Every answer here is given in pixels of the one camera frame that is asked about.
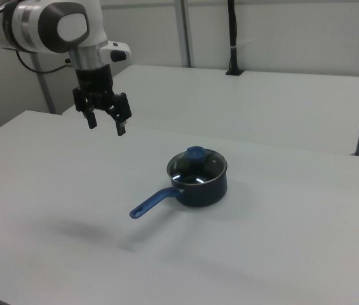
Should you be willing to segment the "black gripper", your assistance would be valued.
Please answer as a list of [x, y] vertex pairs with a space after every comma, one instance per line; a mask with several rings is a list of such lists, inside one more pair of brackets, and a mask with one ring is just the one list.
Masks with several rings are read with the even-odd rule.
[[116, 124], [118, 136], [126, 133], [126, 121], [132, 116], [126, 93], [113, 92], [110, 65], [96, 69], [76, 69], [78, 87], [73, 89], [74, 105], [88, 122], [90, 129], [97, 126], [94, 109], [107, 111]]

